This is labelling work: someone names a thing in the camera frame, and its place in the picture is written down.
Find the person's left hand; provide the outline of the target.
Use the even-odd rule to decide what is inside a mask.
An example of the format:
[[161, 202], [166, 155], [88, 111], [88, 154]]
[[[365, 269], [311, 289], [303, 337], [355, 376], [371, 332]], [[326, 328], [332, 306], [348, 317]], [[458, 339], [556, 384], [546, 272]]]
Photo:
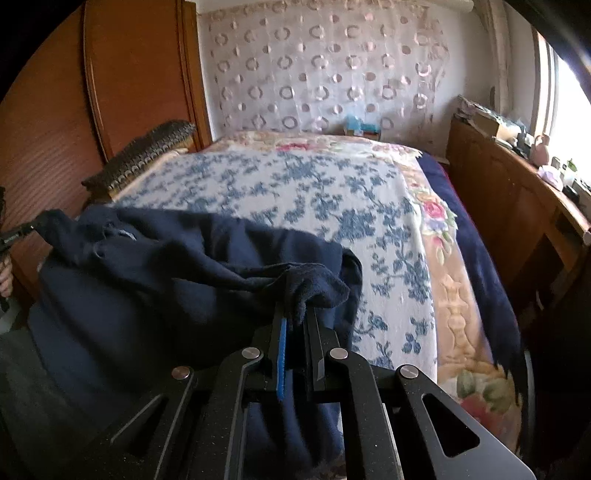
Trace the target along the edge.
[[12, 261], [9, 255], [0, 261], [0, 295], [9, 298], [13, 291]]

